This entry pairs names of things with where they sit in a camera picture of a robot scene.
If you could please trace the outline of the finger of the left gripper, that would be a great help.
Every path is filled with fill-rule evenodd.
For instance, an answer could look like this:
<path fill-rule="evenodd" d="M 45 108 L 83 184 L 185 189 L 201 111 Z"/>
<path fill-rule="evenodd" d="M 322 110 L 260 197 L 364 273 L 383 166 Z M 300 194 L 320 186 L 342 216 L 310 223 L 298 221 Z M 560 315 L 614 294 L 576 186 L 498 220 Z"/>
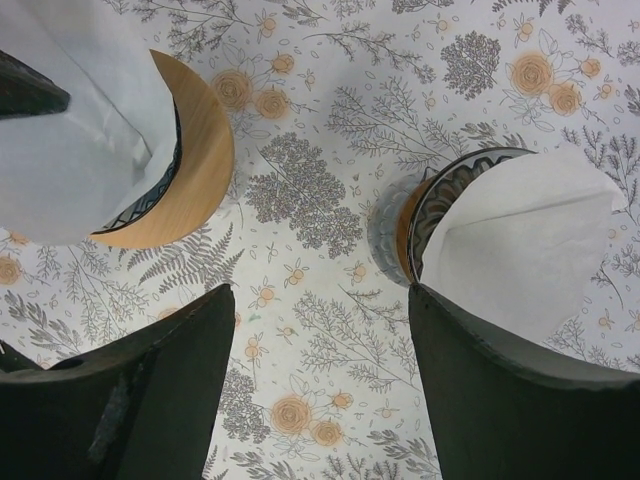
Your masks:
<path fill-rule="evenodd" d="M 63 113 L 69 93 L 27 64 L 1 52 L 1 114 L 50 115 Z"/>

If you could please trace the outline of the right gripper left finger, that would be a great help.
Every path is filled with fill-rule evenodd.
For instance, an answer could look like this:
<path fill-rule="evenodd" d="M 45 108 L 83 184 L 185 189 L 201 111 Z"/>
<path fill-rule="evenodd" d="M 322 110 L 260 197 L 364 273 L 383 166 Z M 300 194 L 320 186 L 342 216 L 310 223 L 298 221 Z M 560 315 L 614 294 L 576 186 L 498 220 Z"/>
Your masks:
<path fill-rule="evenodd" d="M 200 478 L 234 329 L 224 284 L 48 369 L 3 344 L 2 477 Z"/>

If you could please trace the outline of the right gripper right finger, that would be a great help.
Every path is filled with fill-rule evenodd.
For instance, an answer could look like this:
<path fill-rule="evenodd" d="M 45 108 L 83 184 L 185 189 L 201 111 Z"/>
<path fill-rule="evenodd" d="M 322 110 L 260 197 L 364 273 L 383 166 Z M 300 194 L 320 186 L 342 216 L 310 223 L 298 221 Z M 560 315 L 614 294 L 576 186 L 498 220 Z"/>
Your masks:
<path fill-rule="evenodd" d="M 421 284 L 409 320 L 443 478 L 638 478 L 638 374 L 548 350 Z"/>

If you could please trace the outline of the white paper coffee filter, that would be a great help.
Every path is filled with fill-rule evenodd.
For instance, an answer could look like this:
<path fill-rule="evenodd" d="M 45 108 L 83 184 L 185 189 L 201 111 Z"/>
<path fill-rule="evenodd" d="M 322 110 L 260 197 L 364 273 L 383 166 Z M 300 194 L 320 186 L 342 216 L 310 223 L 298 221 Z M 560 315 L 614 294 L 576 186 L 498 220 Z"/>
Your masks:
<path fill-rule="evenodd" d="M 583 304 L 604 255 L 619 186 L 577 147 L 507 160 L 474 180 L 437 224 L 421 283 L 534 343 Z"/>

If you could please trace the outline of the clear glass dripper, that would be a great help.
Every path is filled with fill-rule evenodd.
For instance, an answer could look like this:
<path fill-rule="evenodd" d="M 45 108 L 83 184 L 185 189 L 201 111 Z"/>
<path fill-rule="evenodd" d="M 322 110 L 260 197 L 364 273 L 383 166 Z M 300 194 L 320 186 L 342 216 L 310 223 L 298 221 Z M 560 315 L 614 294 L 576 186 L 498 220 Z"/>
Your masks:
<path fill-rule="evenodd" d="M 466 154 L 420 186 L 408 219 L 407 272 L 411 283 L 420 280 L 424 270 L 422 255 L 439 222 L 464 190 L 483 173 L 513 158 L 532 154 L 531 150 L 495 147 Z"/>

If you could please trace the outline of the grey glass server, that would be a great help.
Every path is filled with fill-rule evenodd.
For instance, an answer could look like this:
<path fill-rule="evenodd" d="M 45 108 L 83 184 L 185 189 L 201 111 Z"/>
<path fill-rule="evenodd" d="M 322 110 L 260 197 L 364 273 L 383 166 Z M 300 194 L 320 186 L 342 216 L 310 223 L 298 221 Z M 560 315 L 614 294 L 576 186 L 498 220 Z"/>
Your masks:
<path fill-rule="evenodd" d="M 375 201 L 367 223 L 367 241 L 372 259 L 390 281 L 401 287 L 408 287 L 410 278 L 400 262 L 396 243 L 398 225 L 410 195 L 422 180 L 420 173 L 414 173 L 392 181 Z"/>

